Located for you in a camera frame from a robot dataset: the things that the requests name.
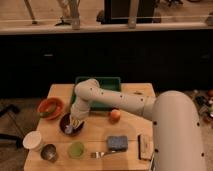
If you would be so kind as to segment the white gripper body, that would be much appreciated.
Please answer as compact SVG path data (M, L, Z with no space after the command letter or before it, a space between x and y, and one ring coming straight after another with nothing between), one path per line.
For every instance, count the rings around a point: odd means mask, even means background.
M84 120L88 116L87 110L81 110L80 108L76 107L75 105L71 106L70 109L70 119L71 120Z

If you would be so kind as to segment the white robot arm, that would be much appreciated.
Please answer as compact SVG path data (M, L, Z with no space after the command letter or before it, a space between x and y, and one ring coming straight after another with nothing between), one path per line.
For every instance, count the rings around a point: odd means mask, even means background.
M198 112L180 91L157 98L102 89L96 79L74 87L70 121L75 130L89 116L92 101L119 108L152 122L155 171L207 171Z

